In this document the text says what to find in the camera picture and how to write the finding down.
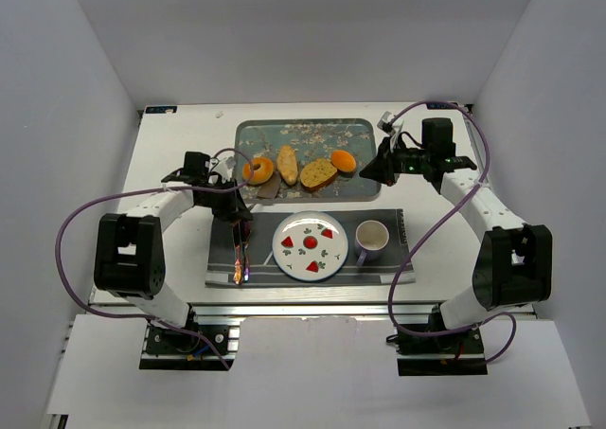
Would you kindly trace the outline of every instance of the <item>baguette slice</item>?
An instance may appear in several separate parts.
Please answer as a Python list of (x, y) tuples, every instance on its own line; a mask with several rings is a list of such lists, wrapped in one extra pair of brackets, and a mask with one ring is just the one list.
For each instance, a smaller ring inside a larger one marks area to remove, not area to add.
[(292, 186), (296, 183), (299, 169), (296, 165), (296, 154), (290, 145), (280, 148), (280, 153), (277, 155), (277, 171), (280, 172), (287, 185)]
[(332, 183), (339, 170), (328, 159), (316, 159), (301, 171), (301, 185), (308, 191), (314, 192)]

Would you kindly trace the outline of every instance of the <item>donut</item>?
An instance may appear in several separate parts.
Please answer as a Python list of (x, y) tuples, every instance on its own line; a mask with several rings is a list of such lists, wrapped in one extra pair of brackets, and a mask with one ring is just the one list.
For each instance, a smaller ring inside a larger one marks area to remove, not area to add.
[[(262, 185), (274, 174), (274, 163), (267, 157), (255, 157), (253, 159), (253, 177), (248, 182), (249, 185)], [(247, 180), (250, 176), (250, 164), (244, 164), (242, 167), (242, 178)]]

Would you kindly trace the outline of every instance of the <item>red strawberry pattern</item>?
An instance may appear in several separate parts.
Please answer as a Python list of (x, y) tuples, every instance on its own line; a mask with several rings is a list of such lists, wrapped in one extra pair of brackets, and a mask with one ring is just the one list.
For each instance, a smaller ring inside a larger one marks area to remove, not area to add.
[(293, 247), (293, 240), (291, 240), (291, 237), (286, 237), (283, 241), (282, 241), (282, 245), (284, 247)]
[(308, 249), (313, 249), (318, 245), (318, 240), (314, 237), (305, 237), (305, 240), (303, 240), (303, 245)]
[(313, 261), (306, 268), (307, 271), (311, 271), (313, 273), (317, 273), (319, 269), (320, 269), (320, 267), (318, 266), (318, 262), (317, 261)]

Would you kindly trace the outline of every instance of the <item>white backdrop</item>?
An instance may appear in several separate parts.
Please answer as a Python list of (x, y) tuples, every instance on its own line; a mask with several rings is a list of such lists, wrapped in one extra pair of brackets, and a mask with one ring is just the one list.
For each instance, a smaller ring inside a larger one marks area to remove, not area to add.
[[(39, 427), (75, 305), (53, 260), (78, 205), (119, 189), (137, 115), (76, 0), (0, 0), (0, 426)], [(98, 206), (65, 265), (88, 295)]]
[(532, 0), (477, 101), (491, 181), (554, 236), (553, 317), (593, 427), (606, 427), (606, 0)]
[(148, 103), (472, 101), (529, 0), (79, 0)]

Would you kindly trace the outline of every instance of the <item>white mug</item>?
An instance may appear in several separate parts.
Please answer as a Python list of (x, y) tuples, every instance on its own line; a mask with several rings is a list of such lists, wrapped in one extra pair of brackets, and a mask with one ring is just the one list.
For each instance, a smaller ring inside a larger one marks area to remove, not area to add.
[(356, 265), (360, 268), (366, 260), (378, 259), (389, 243), (389, 230), (379, 221), (364, 221), (356, 228)]

